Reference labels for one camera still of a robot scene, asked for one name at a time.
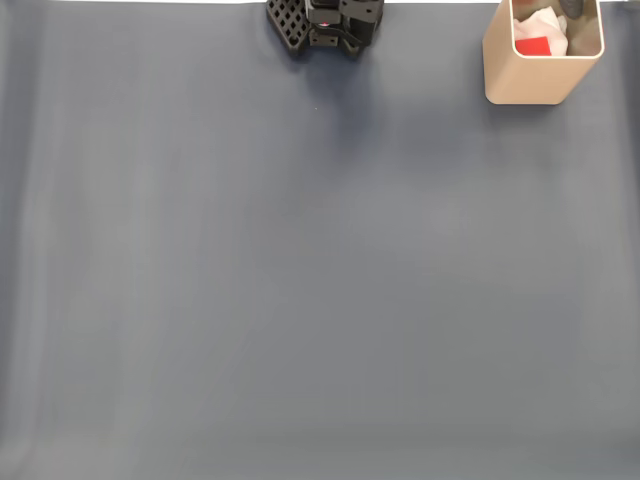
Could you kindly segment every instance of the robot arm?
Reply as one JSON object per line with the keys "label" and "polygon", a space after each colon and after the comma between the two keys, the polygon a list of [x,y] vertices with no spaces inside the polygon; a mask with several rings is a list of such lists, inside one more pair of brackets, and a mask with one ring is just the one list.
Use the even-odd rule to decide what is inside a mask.
{"label": "robot arm", "polygon": [[308,47],[337,47],[357,57],[371,44],[384,0],[268,0],[267,15],[294,56]]}

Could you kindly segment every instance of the beige container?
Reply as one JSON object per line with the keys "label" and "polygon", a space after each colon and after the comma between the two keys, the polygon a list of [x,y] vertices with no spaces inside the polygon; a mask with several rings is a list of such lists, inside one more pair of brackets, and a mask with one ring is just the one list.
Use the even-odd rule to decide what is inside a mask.
{"label": "beige container", "polygon": [[518,53],[513,19],[526,20],[533,12],[553,7],[558,0],[502,0],[482,40],[485,93],[495,104],[562,102],[604,53],[600,5],[585,0],[584,15],[567,19],[569,49],[566,57],[534,57]]}

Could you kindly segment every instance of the beige cup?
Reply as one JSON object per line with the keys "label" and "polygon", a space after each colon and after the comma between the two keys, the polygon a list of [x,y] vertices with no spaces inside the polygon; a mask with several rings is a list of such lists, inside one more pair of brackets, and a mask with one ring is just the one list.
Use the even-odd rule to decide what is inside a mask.
{"label": "beige cup", "polygon": [[604,53],[598,0],[585,0],[584,14],[567,19],[566,57],[521,55],[513,39],[513,19],[526,20],[558,0],[502,0],[482,40],[485,94],[495,104],[557,105],[582,80]]}

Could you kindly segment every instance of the red object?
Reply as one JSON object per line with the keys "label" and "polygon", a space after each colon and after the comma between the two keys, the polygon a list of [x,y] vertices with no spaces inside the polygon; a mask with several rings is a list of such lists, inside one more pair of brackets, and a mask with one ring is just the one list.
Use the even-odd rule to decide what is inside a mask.
{"label": "red object", "polygon": [[516,40],[516,50],[522,55],[551,56],[551,49],[549,48],[549,40],[547,40],[547,37]]}

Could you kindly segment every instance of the blue-gray tabletop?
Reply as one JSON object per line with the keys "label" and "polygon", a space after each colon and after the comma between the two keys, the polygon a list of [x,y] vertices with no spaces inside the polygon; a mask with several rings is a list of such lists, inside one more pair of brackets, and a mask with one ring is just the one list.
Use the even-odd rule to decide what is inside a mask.
{"label": "blue-gray tabletop", "polygon": [[8,8],[0,477],[640,478],[640,13],[498,107],[494,5]]}

